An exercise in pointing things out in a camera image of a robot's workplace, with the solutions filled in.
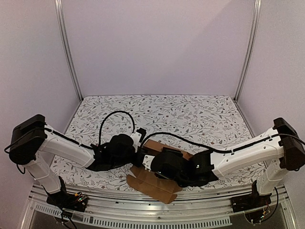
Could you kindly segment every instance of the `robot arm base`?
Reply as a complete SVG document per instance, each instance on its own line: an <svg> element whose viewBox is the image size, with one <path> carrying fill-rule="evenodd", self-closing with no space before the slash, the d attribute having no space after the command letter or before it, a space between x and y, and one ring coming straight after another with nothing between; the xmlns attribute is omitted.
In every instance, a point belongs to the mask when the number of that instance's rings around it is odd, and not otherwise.
<svg viewBox="0 0 305 229"><path fill-rule="evenodd" d="M82 193L69 194L67 193L65 183L61 177L61 190L57 193L48 194L47 203L59 207L59 209L71 209L74 211L85 212L88 203L88 196Z"/></svg>
<svg viewBox="0 0 305 229"><path fill-rule="evenodd" d="M253 182L252 192L250 194L233 197L230 199L233 212L246 211L271 204L271 193L263 196L259 195L256 184L257 181Z"/></svg>

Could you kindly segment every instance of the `wire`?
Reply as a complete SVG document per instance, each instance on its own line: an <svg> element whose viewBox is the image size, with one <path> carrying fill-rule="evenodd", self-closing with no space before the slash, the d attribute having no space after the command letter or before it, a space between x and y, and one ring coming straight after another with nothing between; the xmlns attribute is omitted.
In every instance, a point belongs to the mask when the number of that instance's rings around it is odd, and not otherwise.
<svg viewBox="0 0 305 229"><path fill-rule="evenodd" d="M305 145L305 142L304 142L302 139L300 139L300 138L298 138L297 136L294 136L294 135L276 134L276 135L272 135L271 137L273 138L273 137L276 137L276 136L288 136L288 137L292 137L292 138L294 138L295 140L297 140L298 142L300 142L300 143L302 143L303 145Z"/></svg>
<svg viewBox="0 0 305 229"><path fill-rule="evenodd" d="M21 174L25 174L25 167L23 167L23 172L21 171L21 169L19 168L19 165L18 164L16 164L17 165L17 169L19 170L19 172L21 172Z"/></svg>
<svg viewBox="0 0 305 229"><path fill-rule="evenodd" d="M278 200L279 200L278 191L277 191L276 187L275 187L275 192L276 192L276 206L275 206L273 212L271 213L271 215L268 218L263 219L261 222L265 222L265 221L269 220L275 214L275 211L278 206Z"/></svg>
<svg viewBox="0 0 305 229"><path fill-rule="evenodd" d="M71 217L67 214L66 211L64 211L62 208L60 208L60 210L62 211L61 213L61 223L68 229L73 229L73 228L70 228L69 226L66 225L66 223L63 222L63 215L65 215L69 221L71 222L71 224L74 226L74 229L77 229L77 226L75 225L75 223L72 221Z"/></svg>
<svg viewBox="0 0 305 229"><path fill-rule="evenodd" d="M56 203L56 201L54 201L54 200L52 199L52 197L49 195L49 193L47 192L47 190L45 189L45 187L44 187L44 186L42 186L42 187L43 187L44 191L47 193L48 197L53 201L53 203ZM75 223L73 222L73 220L71 219L71 217L69 216L69 214L68 214L63 208L61 208L61 207L59 207L59 206L57 206L57 205L56 205L56 207L58 207L58 208L61 210L61 223L62 223L66 228L68 228L68 229L77 229L77 226L75 225ZM74 226L74 228L68 227L68 226L63 222L63 215L65 215L65 216L69 219L69 221L70 221L71 224Z"/></svg>
<svg viewBox="0 0 305 229"><path fill-rule="evenodd" d="M36 130L44 130L44 128L35 128L35 129L32 129L32 130L30 130L30 131L28 131L28 132L26 132L24 135L22 135L20 138L18 138L16 141L14 141L13 143L11 143L8 147L6 147L5 149L4 149L4 152L5 153L7 153L7 154L9 154L9 152L7 151L9 148L12 148L17 142L19 142L21 139L23 139L24 137L26 137L28 134L30 134L30 133L32 133L32 132L34 132L34 131L36 131Z"/></svg>
<svg viewBox="0 0 305 229"><path fill-rule="evenodd" d="M114 115L116 113L124 113L124 114L127 114L131 120L132 120L132 132L135 131L135 124L134 124L134 119L133 117L131 116L130 113L128 113L127 111L114 111L114 112L111 112L109 115L107 115L104 120L102 121L102 124L101 124L101 127L100 127L100 131L99 131L99 144L98 146L100 147L101 146L101 137L102 137L102 128L103 128L103 125L105 123L105 121L107 120L107 118L109 118L111 115Z"/></svg>
<svg viewBox="0 0 305 229"><path fill-rule="evenodd" d="M172 134L172 133L169 133L169 132L156 132L156 133L153 133L153 134L150 134L148 135L146 138L144 138L144 140L142 141L141 145L140 145L140 151L143 147L143 145L145 144L145 142L153 137L153 136L156 136L156 135L169 135L169 136L173 136L173 137L176 137L182 141L185 141L191 145L194 145L194 146L199 146L199 147L204 147L204 148L207 148L207 149L210 149L210 150L213 150L213 152L216 152L216 153L219 153L219 154L230 154L230 153L233 153L233 152L236 152L236 151L239 151L239 150L242 150L242 149L246 149L250 146L253 146L255 144L258 144L260 142L264 142L266 140L269 140L269 139L272 139L276 136L289 136L289 137L293 137L294 139L296 139L297 141L299 141L300 143L302 143L303 145L305 145L305 142L302 141L300 138L296 137L296 136L293 136L293 135L288 135L288 134L275 134L275 135L272 135L272 136L268 136L268 137L265 137L265 138L262 138L260 140L257 140L255 142L251 142L251 143L248 143L246 145L243 145L243 146L240 146L240 147L237 147L235 149L232 149L232 150L220 150L220 149L215 149L213 147L210 147L210 146L207 146L207 145L204 145L204 144L200 144L200 143L196 143L196 142L192 142L184 137L181 137L181 136L178 136L178 135L175 135L175 134Z"/></svg>
<svg viewBox="0 0 305 229"><path fill-rule="evenodd" d="M57 131L55 131L55 130L51 130L51 129L49 129L49 128L44 128L46 131L48 131L48 132L51 132L51 133L53 133L53 134L55 134L55 135L57 135L57 136L59 136L59 137L62 137L62 138L64 138L64 139L66 139L66 140L68 140L68 141L70 141L70 142L73 142L73 143L75 143L75 144L77 144L77 145L80 145L80 146L82 146L82 147L84 147L84 148L87 148L87 149L93 149L91 146L87 146L87 145L84 145L84 144L80 144L78 141L75 141L74 139L72 139L72 138L69 138L69 137L67 137L66 135L63 135L62 133L59 133L59 132L57 132Z"/></svg>

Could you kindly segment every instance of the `cardboard box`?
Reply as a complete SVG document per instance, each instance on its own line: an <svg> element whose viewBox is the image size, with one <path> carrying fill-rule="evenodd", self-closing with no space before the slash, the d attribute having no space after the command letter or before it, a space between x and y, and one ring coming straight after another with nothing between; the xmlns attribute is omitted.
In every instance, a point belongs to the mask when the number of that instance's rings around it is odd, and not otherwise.
<svg viewBox="0 0 305 229"><path fill-rule="evenodd" d="M144 145L144 148L148 149L148 154L150 155L157 155L162 151L163 147L176 149L152 140L148 140ZM193 156L185 151L180 151L187 160ZM138 168L132 166L131 171L134 174L134 177L132 175L127 175L127 184L164 204L173 202L177 197L176 192L182 190L175 181L157 178L153 172L145 170L144 167Z"/></svg>

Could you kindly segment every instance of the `white arm segment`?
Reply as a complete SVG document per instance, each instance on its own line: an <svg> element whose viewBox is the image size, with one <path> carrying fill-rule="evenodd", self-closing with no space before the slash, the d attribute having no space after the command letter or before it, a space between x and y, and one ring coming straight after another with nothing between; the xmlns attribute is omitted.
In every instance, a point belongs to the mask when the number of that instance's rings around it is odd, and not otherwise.
<svg viewBox="0 0 305 229"><path fill-rule="evenodd" d="M39 148L39 151L48 152L74 161L82 167L88 167L94 161L94 151L81 147L73 142L70 142L52 132L45 131L47 138Z"/></svg>
<svg viewBox="0 0 305 229"><path fill-rule="evenodd" d="M280 168L280 160L274 159L262 176L257 179L257 191L259 195L272 193L274 187L284 178L289 171Z"/></svg>
<svg viewBox="0 0 305 229"><path fill-rule="evenodd" d="M43 160L39 151L36 153L36 160L30 161L23 167L31 173L35 180L39 181L48 193L54 194L60 191L61 183L58 176L50 170L49 165Z"/></svg>
<svg viewBox="0 0 305 229"><path fill-rule="evenodd" d="M268 136L275 135L277 133L277 130L270 128L255 138L252 138L241 144L225 148L224 150L232 150L237 147L244 146L248 143L264 139ZM281 158L284 156L284 149L282 146L279 146L279 141L281 141L281 138L277 136L271 140L260 142L248 148L232 152L231 154L212 153L211 164L214 164L214 170L212 171L217 177L223 177L228 173L246 166L256 164L258 162Z"/></svg>

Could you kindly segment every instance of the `aluminum frame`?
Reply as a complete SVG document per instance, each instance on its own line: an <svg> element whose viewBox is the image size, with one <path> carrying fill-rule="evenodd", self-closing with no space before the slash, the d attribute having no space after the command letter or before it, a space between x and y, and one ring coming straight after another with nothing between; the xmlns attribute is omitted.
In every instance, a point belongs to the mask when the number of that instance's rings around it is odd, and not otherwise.
<svg viewBox="0 0 305 229"><path fill-rule="evenodd" d="M248 68L249 68L249 65L250 65L251 55L252 55L254 42L255 42L255 37L256 37L256 32L257 32L257 28L258 28L259 16L260 16L260 12L261 12L261 5L262 5L262 0L255 0L254 12L253 12L253 21L252 21L252 26L251 26L251 32L250 32L250 38L249 38L247 53L246 53L246 56L245 56L245 59L244 59L242 72L241 72L239 82L238 82L238 86L237 86L235 96L234 96L234 99L233 99L236 102L238 102L238 100L241 96L243 86L244 86L244 81L246 79L246 75L247 75Z"/></svg>
<svg viewBox="0 0 305 229"><path fill-rule="evenodd" d="M75 67L74 67L74 63L73 63L73 59L72 59L72 55L71 55L71 50L70 50L69 41L68 41L68 37L67 37L67 31L66 31L66 26L65 26L65 20L64 20L61 0L55 0L55 9L56 9L56 14L57 14L58 26L59 26L60 34L61 34L61 41L62 41L63 49L65 51L65 56L67 59L70 76L72 79L72 83L73 83L77 98L81 102L83 100L83 96L81 93L81 87L80 87L80 84L77 79L77 75L76 75L76 71L75 71Z"/></svg>

